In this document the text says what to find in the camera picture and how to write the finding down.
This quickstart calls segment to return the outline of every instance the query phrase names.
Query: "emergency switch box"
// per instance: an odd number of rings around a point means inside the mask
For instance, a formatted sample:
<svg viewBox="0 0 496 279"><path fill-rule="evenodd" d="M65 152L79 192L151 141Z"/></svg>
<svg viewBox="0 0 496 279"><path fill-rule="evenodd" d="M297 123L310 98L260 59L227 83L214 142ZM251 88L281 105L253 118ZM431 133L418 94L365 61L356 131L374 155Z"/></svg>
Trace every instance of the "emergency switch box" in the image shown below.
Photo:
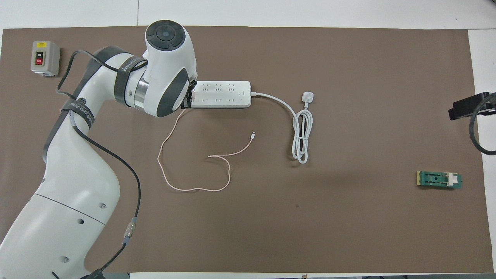
<svg viewBox="0 0 496 279"><path fill-rule="evenodd" d="M35 41L31 52L31 70L44 76L59 74L61 49L54 42Z"/></svg>

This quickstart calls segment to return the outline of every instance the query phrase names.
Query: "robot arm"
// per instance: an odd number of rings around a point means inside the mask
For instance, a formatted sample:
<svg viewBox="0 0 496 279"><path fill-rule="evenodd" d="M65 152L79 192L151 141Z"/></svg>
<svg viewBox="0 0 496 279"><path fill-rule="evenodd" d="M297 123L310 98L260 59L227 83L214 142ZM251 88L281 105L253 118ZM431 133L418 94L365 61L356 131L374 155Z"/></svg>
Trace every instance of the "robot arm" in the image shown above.
<svg viewBox="0 0 496 279"><path fill-rule="evenodd" d="M90 274L84 258L119 200L119 182L106 162L72 128L87 134L105 100L150 115L177 110L195 85L191 39L179 24L161 20L145 34L148 64L118 47L96 53L111 70L91 61L47 143L41 185L0 245L0 278L79 279Z"/></svg>

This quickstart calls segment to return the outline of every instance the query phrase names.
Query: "cable connector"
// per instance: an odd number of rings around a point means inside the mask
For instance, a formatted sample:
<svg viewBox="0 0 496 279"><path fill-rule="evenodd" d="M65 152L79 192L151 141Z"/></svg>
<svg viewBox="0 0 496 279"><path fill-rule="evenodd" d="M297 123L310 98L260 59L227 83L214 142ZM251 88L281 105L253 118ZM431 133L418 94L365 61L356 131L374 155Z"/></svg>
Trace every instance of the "cable connector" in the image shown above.
<svg viewBox="0 0 496 279"><path fill-rule="evenodd" d="M125 230L125 233L124 233L123 244L129 243L129 240L131 239L132 234L134 233L134 230L136 229L136 220L137 220L137 218L133 217L131 219L131 222L129 222L129 225L127 225L127 229Z"/></svg>

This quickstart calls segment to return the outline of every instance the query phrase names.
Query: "power socket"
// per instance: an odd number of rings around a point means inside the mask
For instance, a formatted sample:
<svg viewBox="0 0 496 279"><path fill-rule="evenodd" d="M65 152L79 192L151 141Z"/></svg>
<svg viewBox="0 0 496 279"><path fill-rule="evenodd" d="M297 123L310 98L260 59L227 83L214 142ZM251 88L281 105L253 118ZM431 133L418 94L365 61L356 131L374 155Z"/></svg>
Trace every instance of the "power socket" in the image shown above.
<svg viewBox="0 0 496 279"><path fill-rule="evenodd" d="M198 81L191 108L247 108L251 105L249 81Z"/></svg>

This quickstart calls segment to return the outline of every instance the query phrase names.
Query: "black strap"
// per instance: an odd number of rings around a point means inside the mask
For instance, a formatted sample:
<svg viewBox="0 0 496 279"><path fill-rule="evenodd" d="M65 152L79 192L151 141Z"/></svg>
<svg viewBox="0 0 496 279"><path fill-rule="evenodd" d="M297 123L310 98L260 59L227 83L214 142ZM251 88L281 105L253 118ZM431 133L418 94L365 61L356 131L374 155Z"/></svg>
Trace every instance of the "black strap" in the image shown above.
<svg viewBox="0 0 496 279"><path fill-rule="evenodd" d="M116 76L116 83L114 84L114 96L116 100L129 107L125 102L125 88L129 76L131 75L131 70L140 62L145 61L145 59L138 56L129 57L119 68Z"/></svg>
<svg viewBox="0 0 496 279"><path fill-rule="evenodd" d="M72 110L73 112L79 114L86 121L86 124L88 124L88 127L90 129L93 123L95 123L95 117L93 116L93 113L87 106L84 105L84 100L82 99L67 100L67 102L65 102L65 104L61 108L61 111L64 110Z"/></svg>

